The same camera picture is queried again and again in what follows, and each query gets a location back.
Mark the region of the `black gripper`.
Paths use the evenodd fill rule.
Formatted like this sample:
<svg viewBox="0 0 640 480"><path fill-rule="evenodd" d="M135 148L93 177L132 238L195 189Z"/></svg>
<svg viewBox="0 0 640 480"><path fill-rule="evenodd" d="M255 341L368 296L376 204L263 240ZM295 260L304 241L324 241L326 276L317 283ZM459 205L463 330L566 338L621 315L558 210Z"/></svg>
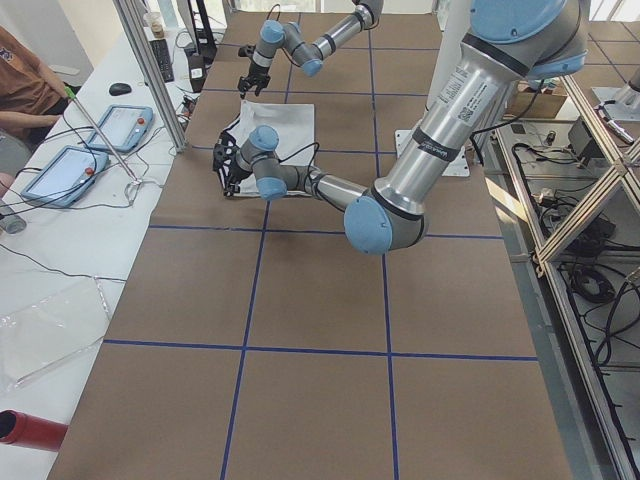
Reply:
<svg viewBox="0 0 640 480"><path fill-rule="evenodd" d="M238 91L240 93L240 97L245 98L247 93L250 91L260 93L269 85L270 80L271 76L269 75L269 68L262 67L252 62L248 73L239 78Z"/></svg>
<svg viewBox="0 0 640 480"><path fill-rule="evenodd" d="M218 175L225 197L239 193L240 167L237 163L239 147L236 139L223 131L213 150L213 171Z"/></svg>

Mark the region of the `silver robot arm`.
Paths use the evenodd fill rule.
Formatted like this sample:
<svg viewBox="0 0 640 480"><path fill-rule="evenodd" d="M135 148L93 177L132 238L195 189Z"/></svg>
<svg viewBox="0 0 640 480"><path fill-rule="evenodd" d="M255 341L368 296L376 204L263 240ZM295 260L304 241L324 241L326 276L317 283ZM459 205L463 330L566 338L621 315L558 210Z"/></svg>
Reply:
<svg viewBox="0 0 640 480"><path fill-rule="evenodd" d="M579 71L587 55L590 7L585 1L475 1L461 57L423 117L403 132L390 172L364 187L318 167L291 165L277 154L281 135L268 125L243 142L223 131L213 169L223 193L253 179L274 201L303 192L340 210L350 244L370 255L410 247L428 227L424 202L446 168L478 133L498 94L514 82Z"/></svg>
<svg viewBox="0 0 640 480"><path fill-rule="evenodd" d="M298 23L265 20L255 45L245 45L238 51L240 57L250 59L249 71L238 81L240 97L255 89L258 96L270 82L270 67L278 50L289 55L290 62L308 76L315 76L325 60L360 32L375 28L380 20L382 0L353 1L355 9L313 42L307 42Z"/></svg>

